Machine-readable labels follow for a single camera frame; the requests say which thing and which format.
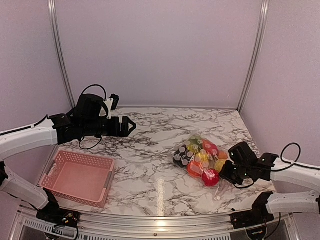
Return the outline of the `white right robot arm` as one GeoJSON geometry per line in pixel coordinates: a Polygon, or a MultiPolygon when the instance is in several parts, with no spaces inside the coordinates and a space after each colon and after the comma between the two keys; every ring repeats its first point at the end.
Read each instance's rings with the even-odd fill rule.
{"type": "Polygon", "coordinates": [[[223,165],[220,177],[238,189],[243,189],[244,180],[253,183],[258,180],[286,182],[308,189],[307,192],[299,193],[261,193],[247,214],[252,224],[258,224],[274,214],[320,212],[318,166],[284,160],[282,154],[266,152],[257,157],[245,141],[230,148],[228,153],[230,159],[223,165]]]}

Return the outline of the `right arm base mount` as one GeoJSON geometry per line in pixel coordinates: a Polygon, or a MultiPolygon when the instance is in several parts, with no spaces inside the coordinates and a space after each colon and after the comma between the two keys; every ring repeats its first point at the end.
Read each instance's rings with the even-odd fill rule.
{"type": "Polygon", "coordinates": [[[262,213],[255,210],[247,210],[241,212],[234,212],[230,215],[230,220],[234,229],[241,229],[252,227],[256,225],[266,224],[267,222],[273,221],[274,215],[262,213]]]}

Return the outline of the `clear zip top bag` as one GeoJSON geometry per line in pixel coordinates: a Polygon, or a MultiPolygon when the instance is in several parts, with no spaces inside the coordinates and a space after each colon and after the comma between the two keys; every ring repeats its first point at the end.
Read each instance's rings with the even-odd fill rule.
{"type": "MultiPolygon", "coordinates": [[[[182,145],[186,145],[188,150],[194,153],[191,161],[201,162],[204,167],[204,170],[215,169],[215,163],[219,159],[230,160],[229,153],[226,150],[217,146],[215,143],[213,143],[212,141],[210,141],[205,137],[202,137],[199,134],[192,134],[175,148],[174,152],[171,154],[172,162],[173,162],[173,156],[175,151],[178,150],[179,147],[181,147],[182,145]]],[[[181,167],[179,168],[184,170],[188,174],[187,168],[181,168],[181,167]]],[[[208,187],[204,185],[202,181],[202,177],[200,178],[192,177],[192,178],[200,182],[204,188],[213,190],[214,199],[217,201],[222,199],[223,194],[227,192],[228,188],[231,185],[226,180],[223,180],[222,178],[220,178],[216,186],[208,187]]]]}

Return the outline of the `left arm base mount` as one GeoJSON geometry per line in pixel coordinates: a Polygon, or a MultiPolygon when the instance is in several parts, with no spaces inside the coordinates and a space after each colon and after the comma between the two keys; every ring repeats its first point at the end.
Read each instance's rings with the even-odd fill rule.
{"type": "Polygon", "coordinates": [[[78,226],[80,213],[62,208],[42,209],[37,212],[36,217],[57,226],[76,228],[78,226]]]}

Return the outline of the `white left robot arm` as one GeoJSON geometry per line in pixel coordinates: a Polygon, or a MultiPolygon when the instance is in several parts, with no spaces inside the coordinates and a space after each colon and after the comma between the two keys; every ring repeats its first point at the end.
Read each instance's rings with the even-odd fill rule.
{"type": "Polygon", "coordinates": [[[137,127],[129,117],[112,116],[119,96],[102,98],[81,94],[77,105],[68,113],[45,116],[37,123],[1,132],[0,190],[42,210],[53,223],[63,219],[55,197],[11,171],[4,161],[12,156],[45,146],[81,141],[85,137],[128,137],[137,127]]]}

